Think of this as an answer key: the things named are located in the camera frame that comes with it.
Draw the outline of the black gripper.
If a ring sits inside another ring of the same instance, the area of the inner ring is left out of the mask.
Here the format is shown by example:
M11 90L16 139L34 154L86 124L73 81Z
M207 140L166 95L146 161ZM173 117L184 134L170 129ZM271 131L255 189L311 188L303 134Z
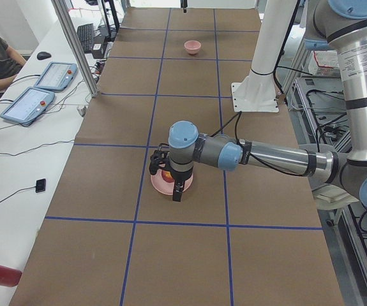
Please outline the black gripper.
M169 171L174 178L172 200L180 202L184 191L184 182L193 174L193 162L179 164L169 161L169 144L160 143L150 156L149 172L156 175L158 170Z

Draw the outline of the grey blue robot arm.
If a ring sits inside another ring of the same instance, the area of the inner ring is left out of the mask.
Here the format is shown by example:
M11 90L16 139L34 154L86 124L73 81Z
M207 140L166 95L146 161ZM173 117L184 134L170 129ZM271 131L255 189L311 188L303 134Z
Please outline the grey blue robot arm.
M305 35L310 50L330 47L337 53L351 151L312 152L220 133L206 135L193 123L179 121L170 128L168 149L154 151L149 164L151 175L159 170L171 173L173 200L181 200L194 163L225 171L252 164L314 177L346 190L367 207L367 1L310 1Z

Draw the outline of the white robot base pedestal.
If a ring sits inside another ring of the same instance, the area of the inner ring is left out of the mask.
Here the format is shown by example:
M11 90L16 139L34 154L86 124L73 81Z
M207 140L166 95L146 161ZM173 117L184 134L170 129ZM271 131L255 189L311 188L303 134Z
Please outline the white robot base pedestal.
M293 0L267 2L250 72L242 82L232 84L235 112L279 111L274 71L298 6Z

